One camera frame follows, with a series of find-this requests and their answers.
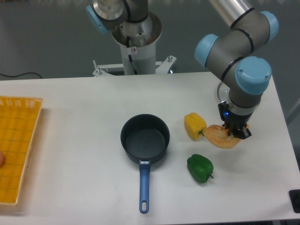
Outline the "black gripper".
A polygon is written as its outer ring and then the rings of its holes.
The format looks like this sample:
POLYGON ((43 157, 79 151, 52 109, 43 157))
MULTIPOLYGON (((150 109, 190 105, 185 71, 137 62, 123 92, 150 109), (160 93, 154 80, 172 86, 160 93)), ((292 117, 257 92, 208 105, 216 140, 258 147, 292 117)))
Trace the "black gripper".
POLYGON ((222 129, 225 135, 228 137, 233 135, 235 138, 242 140, 252 135, 250 130, 246 128, 251 113, 239 115, 237 112, 233 112, 233 109, 230 109, 230 105, 226 101, 219 103, 218 109, 220 118, 224 122, 222 129))

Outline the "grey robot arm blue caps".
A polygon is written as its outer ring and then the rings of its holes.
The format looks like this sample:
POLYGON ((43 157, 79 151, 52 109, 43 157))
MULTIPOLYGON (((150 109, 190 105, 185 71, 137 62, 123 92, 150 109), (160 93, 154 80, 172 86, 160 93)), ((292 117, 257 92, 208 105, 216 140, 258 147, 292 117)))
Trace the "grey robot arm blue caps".
MULTIPOLYGON (((213 0, 212 6, 230 27, 224 37, 208 34, 195 48, 196 60, 229 88, 227 100, 218 105, 228 134, 251 136, 247 122, 269 85, 272 69, 253 52, 278 33, 278 20, 258 12, 246 0, 213 0)), ((120 46, 126 75, 156 71, 156 41, 162 24, 146 0, 95 0, 87 15, 101 33, 110 32, 120 46)))

